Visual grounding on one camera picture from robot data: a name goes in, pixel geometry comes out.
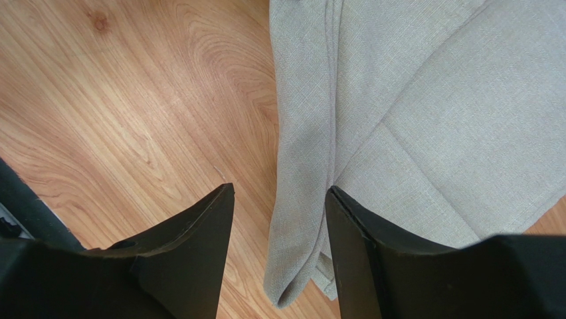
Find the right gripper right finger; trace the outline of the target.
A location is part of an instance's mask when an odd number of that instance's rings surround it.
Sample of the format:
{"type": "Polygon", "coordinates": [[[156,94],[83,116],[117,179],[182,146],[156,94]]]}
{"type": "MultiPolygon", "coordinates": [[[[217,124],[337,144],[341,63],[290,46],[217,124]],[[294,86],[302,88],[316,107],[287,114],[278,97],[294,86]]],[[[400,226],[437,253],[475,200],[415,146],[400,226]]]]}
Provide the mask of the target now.
{"type": "Polygon", "coordinates": [[[496,235],[453,249],[345,191],[326,193],[342,318],[564,318],[565,237],[496,235]]]}

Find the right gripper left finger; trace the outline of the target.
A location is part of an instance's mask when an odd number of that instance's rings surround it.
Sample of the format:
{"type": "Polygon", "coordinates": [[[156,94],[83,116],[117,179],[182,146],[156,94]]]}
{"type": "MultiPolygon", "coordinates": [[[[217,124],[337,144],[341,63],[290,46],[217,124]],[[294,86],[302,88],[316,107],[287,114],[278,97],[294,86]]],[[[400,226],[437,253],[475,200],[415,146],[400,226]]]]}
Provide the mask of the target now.
{"type": "Polygon", "coordinates": [[[2,318],[215,318],[233,223],[225,183],[107,249],[1,241],[2,318]]]}

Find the beige linen napkin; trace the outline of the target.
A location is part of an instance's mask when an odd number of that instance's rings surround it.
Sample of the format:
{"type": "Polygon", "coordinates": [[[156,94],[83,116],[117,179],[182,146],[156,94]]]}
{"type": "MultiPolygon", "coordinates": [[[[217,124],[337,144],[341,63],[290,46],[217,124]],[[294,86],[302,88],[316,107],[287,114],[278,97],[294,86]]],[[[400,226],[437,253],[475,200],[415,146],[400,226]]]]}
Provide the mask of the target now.
{"type": "Polygon", "coordinates": [[[426,239],[521,233],[565,195],[564,1],[271,1],[280,135],[264,291],[337,296],[333,185],[426,239]]]}

